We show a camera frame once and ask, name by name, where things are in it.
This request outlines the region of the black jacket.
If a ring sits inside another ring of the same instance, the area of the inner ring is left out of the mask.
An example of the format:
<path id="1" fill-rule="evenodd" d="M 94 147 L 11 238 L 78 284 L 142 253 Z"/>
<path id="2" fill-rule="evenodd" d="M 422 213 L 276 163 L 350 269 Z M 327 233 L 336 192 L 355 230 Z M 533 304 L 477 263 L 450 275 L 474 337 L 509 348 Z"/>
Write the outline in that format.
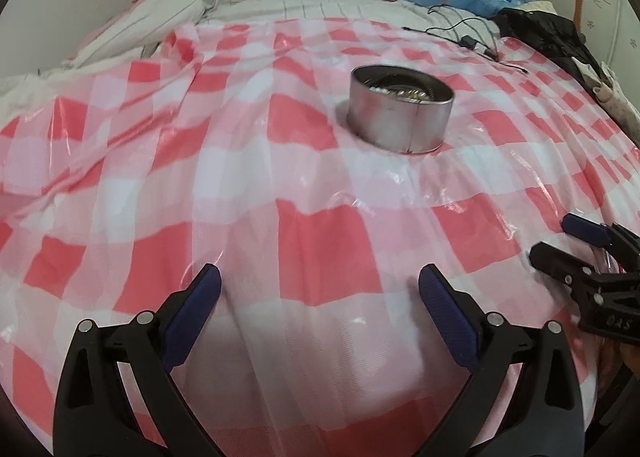
<path id="1" fill-rule="evenodd" d="M 501 37 L 512 37 L 542 54 L 578 81 L 590 95 L 596 82 L 613 82 L 586 46 L 586 38 L 565 17 L 542 11 L 502 9 L 491 17 Z"/>

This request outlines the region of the round silver metal tin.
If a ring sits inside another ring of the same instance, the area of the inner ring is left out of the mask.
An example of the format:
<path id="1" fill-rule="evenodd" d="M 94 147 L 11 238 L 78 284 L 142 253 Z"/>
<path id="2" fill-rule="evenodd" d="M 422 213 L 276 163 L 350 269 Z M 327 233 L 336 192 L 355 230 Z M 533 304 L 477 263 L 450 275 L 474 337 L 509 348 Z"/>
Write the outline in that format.
<path id="1" fill-rule="evenodd" d="M 434 100 L 422 104 L 398 101 L 371 92 L 372 84 L 430 88 Z M 360 66 L 350 75 L 346 124 L 360 139 L 382 150 L 426 154 L 444 143 L 452 106 L 454 90 L 432 75 L 400 66 Z"/>

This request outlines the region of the pink checkered plastic tablecloth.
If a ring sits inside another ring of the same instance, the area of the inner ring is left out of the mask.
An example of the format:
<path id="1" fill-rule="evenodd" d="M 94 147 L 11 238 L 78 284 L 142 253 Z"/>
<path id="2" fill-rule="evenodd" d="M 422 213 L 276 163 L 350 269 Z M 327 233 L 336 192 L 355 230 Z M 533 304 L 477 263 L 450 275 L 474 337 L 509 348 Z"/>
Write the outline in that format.
<path id="1" fill-rule="evenodd" d="M 592 414 L 600 341 L 527 254 L 591 260 L 569 212 L 638 229 L 639 153 L 558 66 L 499 51 L 337 18 L 184 25 L 1 119 L 1 385 L 29 429 L 50 442 L 82 319 L 154 310 L 208 262 L 224 293 L 174 378 L 231 456 L 412 454 L 466 378 L 416 293 L 428 263 L 512 323 L 559 321 Z M 350 130 L 366 65 L 454 90 L 436 151 Z"/>

